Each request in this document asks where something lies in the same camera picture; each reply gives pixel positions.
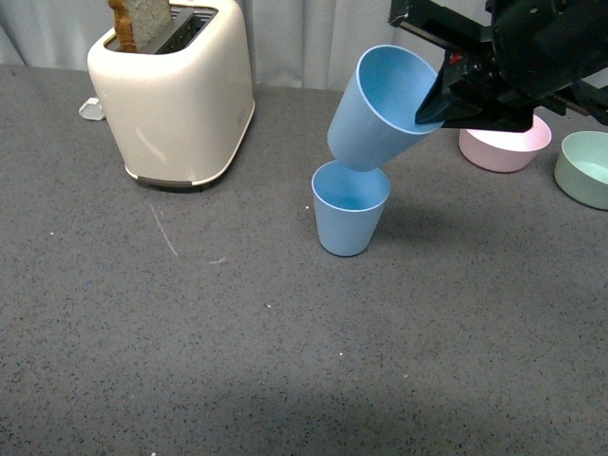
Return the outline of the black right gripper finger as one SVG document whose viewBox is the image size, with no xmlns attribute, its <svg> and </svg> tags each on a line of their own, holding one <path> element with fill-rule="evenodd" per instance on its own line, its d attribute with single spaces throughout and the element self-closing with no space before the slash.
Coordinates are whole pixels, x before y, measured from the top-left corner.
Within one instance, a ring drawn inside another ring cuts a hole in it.
<svg viewBox="0 0 608 456">
<path fill-rule="evenodd" d="M 487 128 L 489 82 L 484 73 L 441 70 L 415 114 L 417 124 Z"/>
</svg>

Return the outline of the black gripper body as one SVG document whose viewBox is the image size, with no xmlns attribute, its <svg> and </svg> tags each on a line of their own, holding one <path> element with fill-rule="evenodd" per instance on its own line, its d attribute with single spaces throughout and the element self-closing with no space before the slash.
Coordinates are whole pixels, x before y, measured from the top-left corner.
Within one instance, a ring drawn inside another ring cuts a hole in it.
<svg viewBox="0 0 608 456">
<path fill-rule="evenodd" d="M 606 124 L 607 89 L 586 80 L 607 67 L 606 2 L 488 1 L 485 9 L 488 26 L 432 1 L 390 6 L 393 27 L 445 50 L 440 71 L 487 76 L 489 127 L 467 129 L 524 132 L 539 106 Z"/>
</svg>

